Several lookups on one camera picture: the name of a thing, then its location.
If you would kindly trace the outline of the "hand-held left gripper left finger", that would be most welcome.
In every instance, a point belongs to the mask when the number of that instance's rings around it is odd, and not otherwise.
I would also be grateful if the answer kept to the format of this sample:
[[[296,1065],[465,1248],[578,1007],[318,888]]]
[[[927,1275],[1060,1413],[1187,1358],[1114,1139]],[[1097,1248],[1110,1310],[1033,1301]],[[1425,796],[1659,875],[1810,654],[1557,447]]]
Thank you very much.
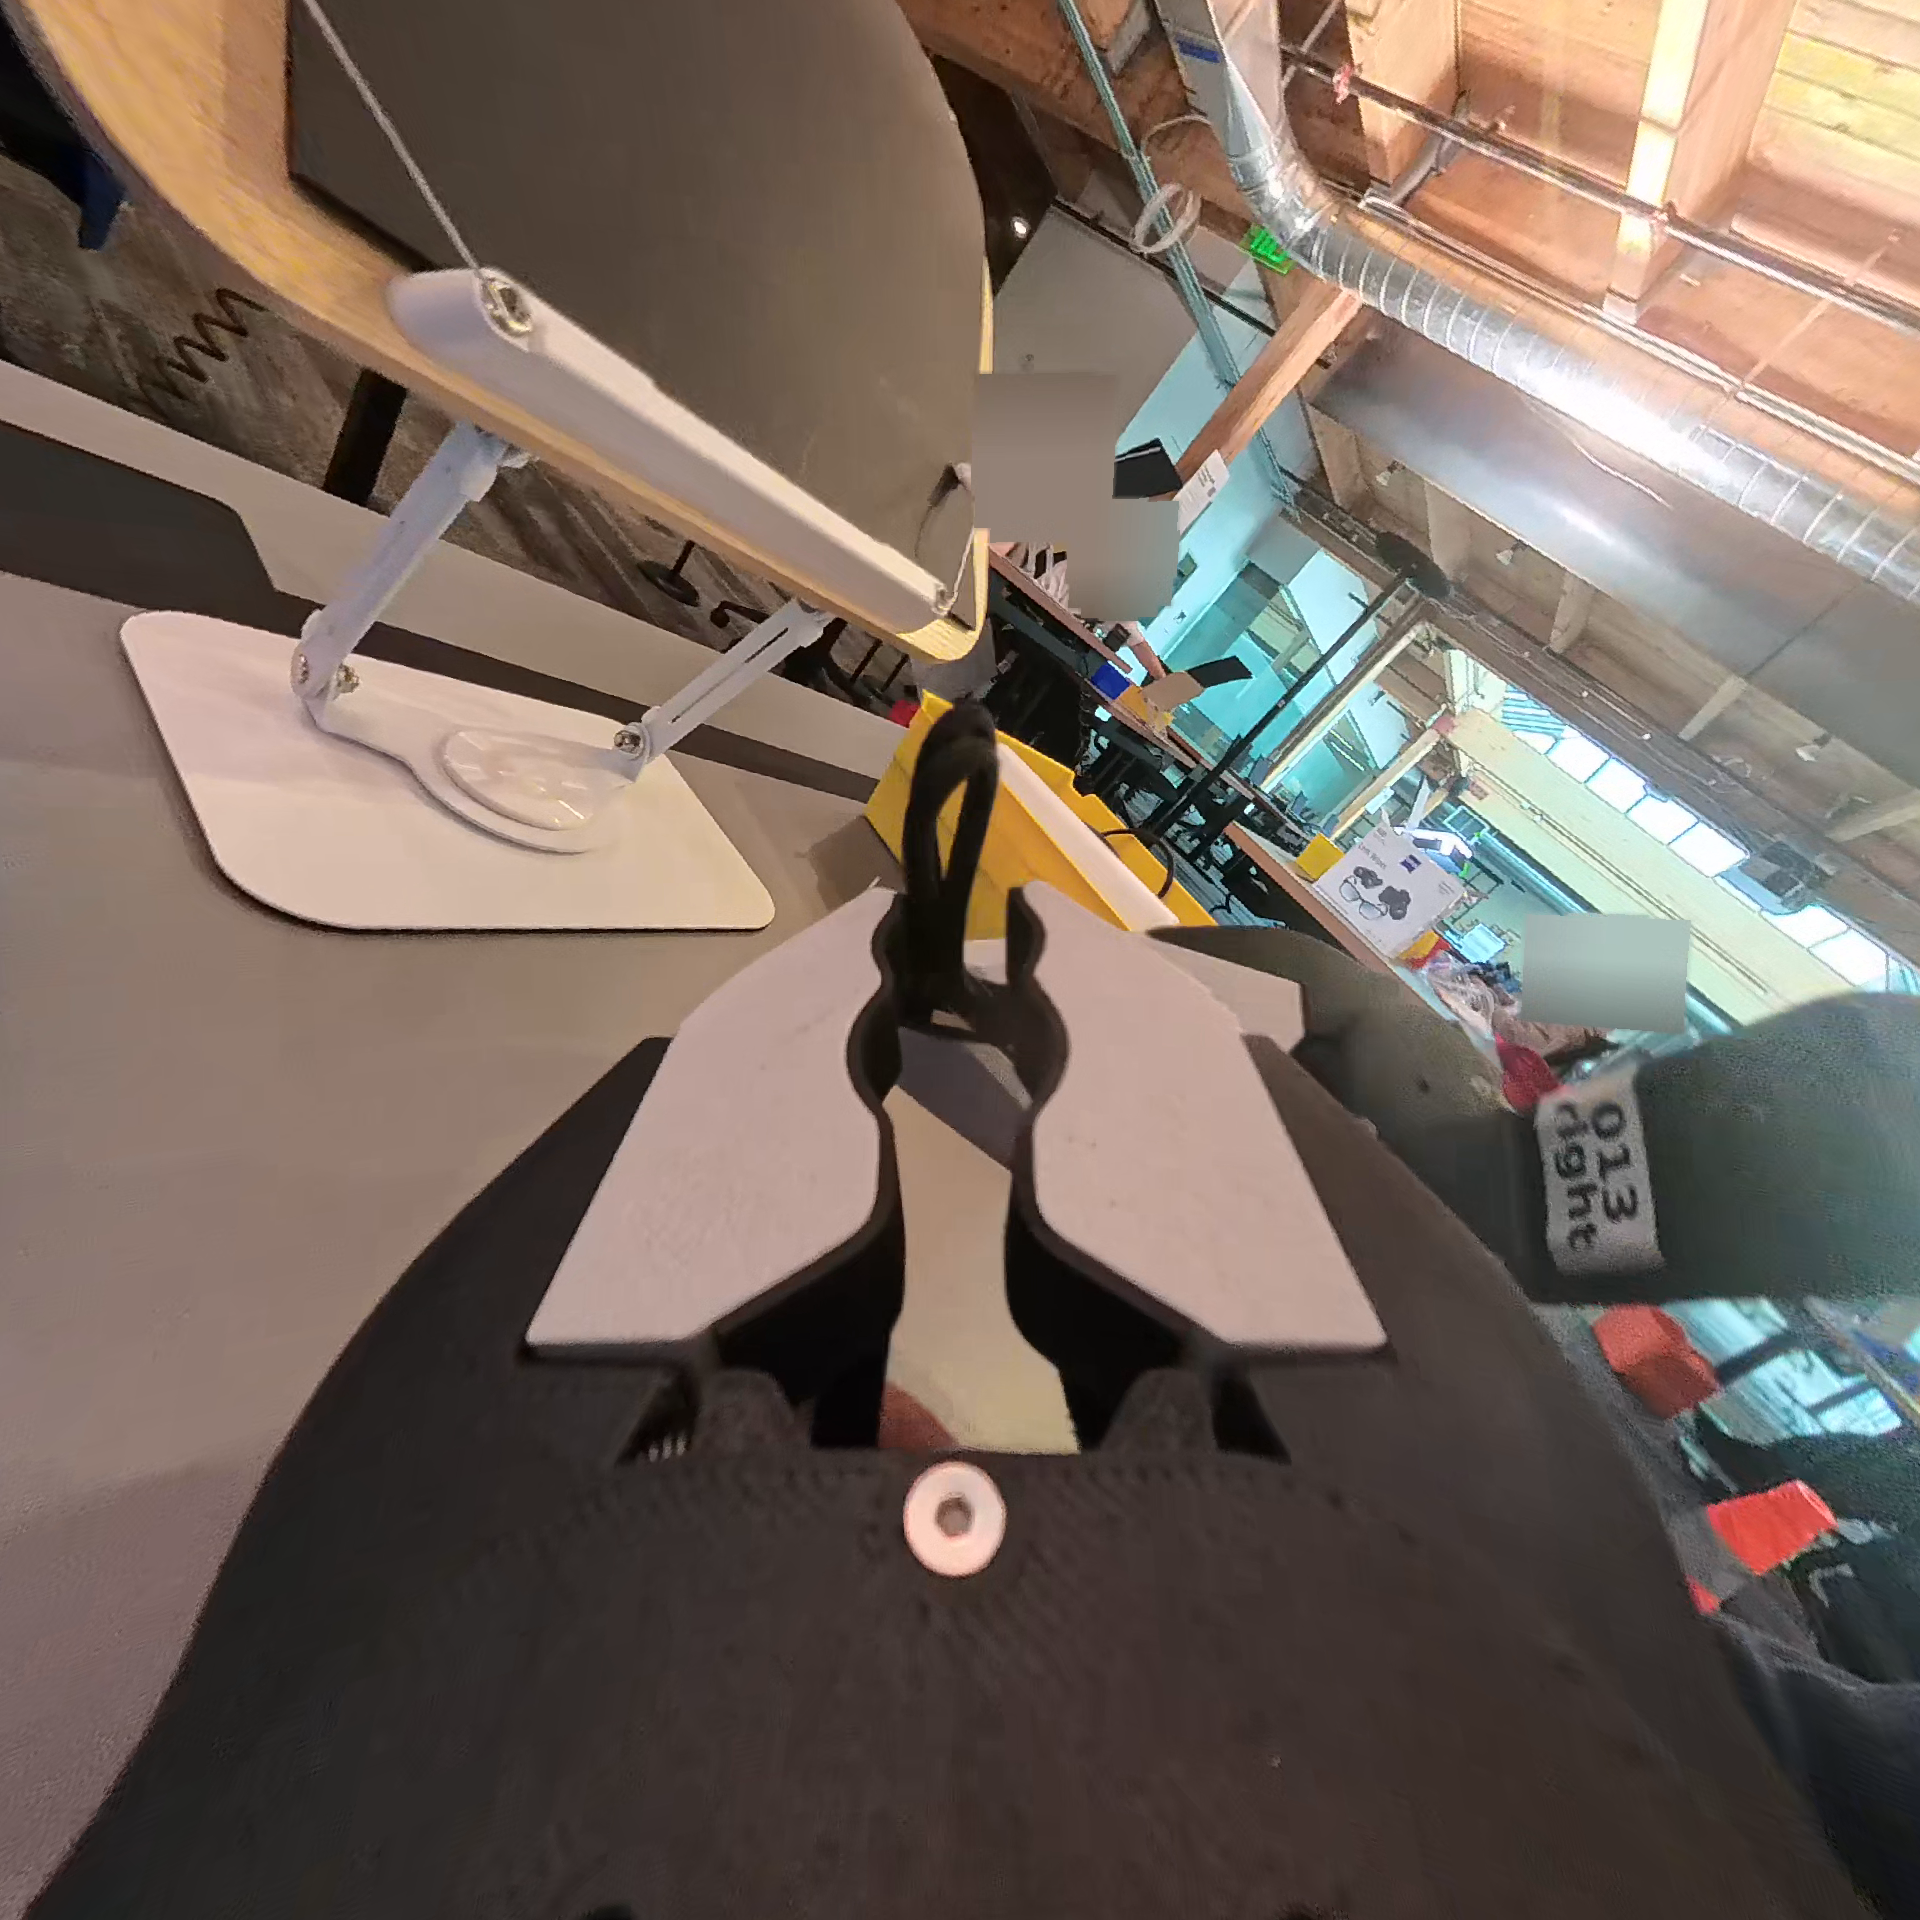
[[[534,1310],[544,1358],[687,1349],[851,1254],[899,1199],[901,1032],[869,888],[681,1024]]]

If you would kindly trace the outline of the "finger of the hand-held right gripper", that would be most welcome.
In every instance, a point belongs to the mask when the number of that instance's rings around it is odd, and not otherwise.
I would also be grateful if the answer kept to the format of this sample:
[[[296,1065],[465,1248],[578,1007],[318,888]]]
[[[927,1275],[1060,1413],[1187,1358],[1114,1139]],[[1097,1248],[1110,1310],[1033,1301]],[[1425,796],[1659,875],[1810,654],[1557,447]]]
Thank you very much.
[[[1237,1018],[1244,1037],[1295,1055],[1309,1034],[1306,992],[1260,963],[1263,935],[1260,927],[1169,924],[1154,928],[1154,945]]]

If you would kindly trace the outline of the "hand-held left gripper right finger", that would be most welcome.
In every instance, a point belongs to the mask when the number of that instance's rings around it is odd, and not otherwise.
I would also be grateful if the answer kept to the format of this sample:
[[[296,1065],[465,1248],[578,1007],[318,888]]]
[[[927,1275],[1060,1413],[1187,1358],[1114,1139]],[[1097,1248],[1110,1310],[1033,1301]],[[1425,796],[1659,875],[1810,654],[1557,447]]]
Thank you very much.
[[[1177,949],[1050,884],[1009,900],[1039,1227],[1227,1350],[1373,1356],[1380,1314],[1239,1008]]]

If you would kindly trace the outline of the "yellow bin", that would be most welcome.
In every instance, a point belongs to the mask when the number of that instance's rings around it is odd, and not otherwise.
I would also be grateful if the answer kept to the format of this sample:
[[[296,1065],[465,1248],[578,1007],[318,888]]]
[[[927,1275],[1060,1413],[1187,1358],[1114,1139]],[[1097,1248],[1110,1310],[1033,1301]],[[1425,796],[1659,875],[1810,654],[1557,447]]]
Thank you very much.
[[[973,878],[968,943],[1000,943],[1012,891],[1042,883],[1127,932],[1208,928],[1213,915],[1075,771],[996,733],[999,786]]]

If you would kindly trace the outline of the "person's left hand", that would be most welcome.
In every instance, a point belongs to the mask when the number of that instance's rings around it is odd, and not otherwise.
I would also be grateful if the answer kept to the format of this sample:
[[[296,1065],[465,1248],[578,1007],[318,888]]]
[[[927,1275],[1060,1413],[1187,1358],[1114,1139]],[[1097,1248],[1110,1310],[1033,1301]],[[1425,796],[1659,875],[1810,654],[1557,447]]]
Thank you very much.
[[[979,1453],[901,1382],[887,1380],[877,1411],[877,1451],[925,1458],[967,1458]]]

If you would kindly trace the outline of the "white roll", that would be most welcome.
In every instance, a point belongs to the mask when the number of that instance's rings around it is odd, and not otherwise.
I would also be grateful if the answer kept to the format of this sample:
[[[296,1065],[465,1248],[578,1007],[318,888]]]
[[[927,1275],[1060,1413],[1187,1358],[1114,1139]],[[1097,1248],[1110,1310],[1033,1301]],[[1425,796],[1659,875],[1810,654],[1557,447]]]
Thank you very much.
[[[1010,886],[1042,883],[1127,932],[1177,927],[1162,896],[1140,878],[1012,748],[999,748],[999,801],[1012,805]]]

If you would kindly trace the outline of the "white printed box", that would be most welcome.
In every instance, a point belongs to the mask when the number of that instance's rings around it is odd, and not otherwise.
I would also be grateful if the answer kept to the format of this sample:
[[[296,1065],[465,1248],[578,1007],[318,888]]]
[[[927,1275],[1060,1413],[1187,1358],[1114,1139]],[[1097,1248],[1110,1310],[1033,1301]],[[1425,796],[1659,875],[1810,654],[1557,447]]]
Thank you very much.
[[[1400,963],[1465,903],[1468,888],[1402,828],[1377,826],[1312,891],[1371,952]]]

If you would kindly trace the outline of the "wooden ceiling beam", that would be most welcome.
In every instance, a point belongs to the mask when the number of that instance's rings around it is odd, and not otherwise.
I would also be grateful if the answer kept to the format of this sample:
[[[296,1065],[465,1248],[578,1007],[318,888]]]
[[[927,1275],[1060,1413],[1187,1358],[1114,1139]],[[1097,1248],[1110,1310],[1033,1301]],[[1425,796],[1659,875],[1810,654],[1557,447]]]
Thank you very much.
[[[1309,384],[1318,392],[1329,374],[1329,357],[1338,362],[1369,331],[1363,300],[1299,265],[1279,272],[1258,265],[1260,289],[1274,312],[1274,335],[1250,371],[1239,374],[1198,436],[1177,462],[1181,482],[1192,480],[1215,456],[1237,462],[1264,430],[1283,403]]]

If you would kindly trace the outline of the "black board with wooden rim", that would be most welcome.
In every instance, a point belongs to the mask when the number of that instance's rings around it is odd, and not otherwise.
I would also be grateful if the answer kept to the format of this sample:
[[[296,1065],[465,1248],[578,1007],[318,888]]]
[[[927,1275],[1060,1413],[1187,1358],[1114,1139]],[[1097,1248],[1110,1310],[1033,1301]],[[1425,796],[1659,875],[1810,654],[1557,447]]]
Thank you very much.
[[[4,5],[301,335],[913,657],[979,636],[971,159],[901,5]]]

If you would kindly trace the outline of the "large silver ceiling duct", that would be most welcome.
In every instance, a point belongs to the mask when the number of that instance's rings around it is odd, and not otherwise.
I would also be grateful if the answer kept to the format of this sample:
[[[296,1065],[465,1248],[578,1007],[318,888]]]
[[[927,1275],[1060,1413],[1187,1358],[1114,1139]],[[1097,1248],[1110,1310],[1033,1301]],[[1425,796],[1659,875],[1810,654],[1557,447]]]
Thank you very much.
[[[1373,209],[1303,152],[1268,5],[1157,5],[1191,105],[1255,221],[1309,275],[1907,602],[1919,600],[1916,473],[1815,428],[1786,401],[1600,314],[1525,293]]]

